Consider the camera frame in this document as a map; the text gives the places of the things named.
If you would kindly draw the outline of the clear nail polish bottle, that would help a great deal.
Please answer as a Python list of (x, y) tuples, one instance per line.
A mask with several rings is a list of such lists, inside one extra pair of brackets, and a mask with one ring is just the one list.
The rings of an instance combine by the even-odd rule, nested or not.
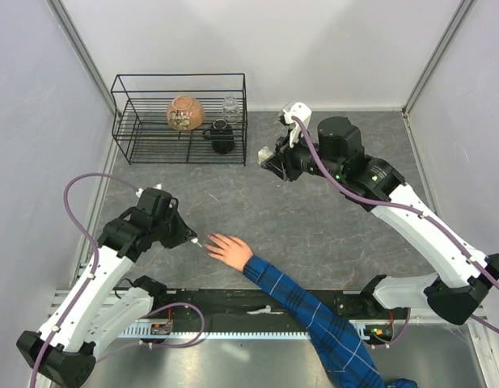
[(267, 146), (260, 149), (257, 153), (257, 162), (259, 165), (262, 165), (267, 160), (274, 156), (274, 152), (272, 152)]

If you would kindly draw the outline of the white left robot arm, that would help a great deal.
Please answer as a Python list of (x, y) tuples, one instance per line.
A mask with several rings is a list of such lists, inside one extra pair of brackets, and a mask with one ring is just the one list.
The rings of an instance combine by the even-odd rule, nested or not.
[(56, 312), (36, 331), (24, 331), (16, 347), (32, 368), (61, 387), (80, 387), (105, 348), (130, 324), (167, 311), (166, 285), (137, 278), (105, 312), (110, 292), (142, 254), (197, 238), (178, 211), (179, 201), (160, 188), (141, 191), (138, 203), (108, 222), (90, 263)]

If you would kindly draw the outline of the person's hand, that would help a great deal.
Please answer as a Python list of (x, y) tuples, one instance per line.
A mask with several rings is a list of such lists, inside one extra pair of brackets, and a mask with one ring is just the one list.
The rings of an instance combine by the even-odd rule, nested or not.
[(205, 245), (208, 255), (240, 272), (253, 256), (252, 249), (240, 238), (213, 233), (209, 240)]

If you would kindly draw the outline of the blue plaid sleeve forearm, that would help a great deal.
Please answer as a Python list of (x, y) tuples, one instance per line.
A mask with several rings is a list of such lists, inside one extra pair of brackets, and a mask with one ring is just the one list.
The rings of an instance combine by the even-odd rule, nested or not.
[(339, 387), (416, 387), (405, 378), (385, 382), (356, 328), (334, 315), (312, 293), (259, 256), (244, 265), (243, 274), (277, 300), (308, 332), (327, 375)]

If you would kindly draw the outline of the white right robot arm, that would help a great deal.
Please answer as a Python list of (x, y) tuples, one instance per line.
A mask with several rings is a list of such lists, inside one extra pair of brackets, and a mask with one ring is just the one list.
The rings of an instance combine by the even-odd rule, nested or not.
[(366, 154), (361, 131), (348, 118), (322, 120), (316, 143), (300, 119), (284, 123), (290, 129), (275, 149), (258, 153), (262, 168), (290, 182), (302, 173), (327, 178), (396, 230), (433, 268), (426, 276), (376, 276), (362, 290), (362, 312), (379, 318), (396, 308), (430, 309), (455, 325), (471, 318), (499, 285), (499, 254), (486, 255), (451, 231), (389, 162)]

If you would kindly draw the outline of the white nail polish cap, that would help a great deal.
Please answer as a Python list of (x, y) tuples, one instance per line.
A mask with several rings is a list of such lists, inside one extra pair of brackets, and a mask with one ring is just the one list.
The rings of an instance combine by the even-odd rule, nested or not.
[(200, 247), (200, 248), (203, 248), (203, 247), (204, 247), (204, 246), (203, 246), (203, 245), (202, 245), (202, 244), (198, 241), (198, 239), (196, 239), (196, 238), (192, 240), (192, 243), (193, 243), (193, 244), (195, 244), (195, 245), (197, 245), (197, 246), (198, 246), (198, 247)]

